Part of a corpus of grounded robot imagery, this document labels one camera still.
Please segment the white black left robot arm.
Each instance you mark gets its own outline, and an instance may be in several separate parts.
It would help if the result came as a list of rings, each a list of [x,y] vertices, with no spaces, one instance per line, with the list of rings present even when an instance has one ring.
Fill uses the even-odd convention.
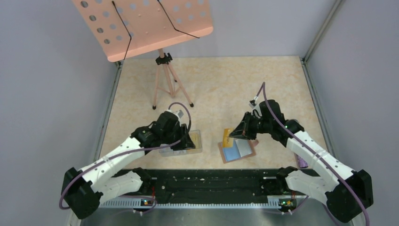
[[[64,174],[59,208],[71,209],[78,219],[92,215],[100,204],[126,193],[146,194],[150,177],[143,169],[134,169],[116,177],[121,169],[152,150],[174,151],[194,149],[189,136],[190,126],[180,123],[180,116],[171,110],[160,114],[148,126],[137,128],[118,147],[101,159],[81,169],[74,167]]]

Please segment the yellow credit card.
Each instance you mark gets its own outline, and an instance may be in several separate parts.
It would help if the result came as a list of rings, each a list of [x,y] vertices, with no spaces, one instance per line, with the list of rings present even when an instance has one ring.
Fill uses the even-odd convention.
[[[230,137],[233,128],[225,128],[223,131],[222,148],[231,148],[234,145],[234,139]]]

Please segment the clear plastic card box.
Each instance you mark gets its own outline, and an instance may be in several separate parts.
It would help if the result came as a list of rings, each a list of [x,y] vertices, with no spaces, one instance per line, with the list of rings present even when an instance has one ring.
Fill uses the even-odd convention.
[[[200,130],[192,130],[189,135],[179,144],[158,150],[163,157],[197,154],[202,152],[202,141]]]

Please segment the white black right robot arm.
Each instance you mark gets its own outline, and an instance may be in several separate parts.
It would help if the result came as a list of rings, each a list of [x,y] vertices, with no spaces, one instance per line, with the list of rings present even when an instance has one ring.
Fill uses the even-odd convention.
[[[250,102],[246,112],[229,137],[255,140],[258,134],[272,139],[301,157],[318,176],[310,176],[294,167],[281,168],[276,188],[282,194],[303,193],[322,203],[337,220],[348,223],[363,214],[370,225],[367,208],[373,205],[372,178],[365,170],[356,171],[322,148],[296,120],[286,120],[275,100]]]

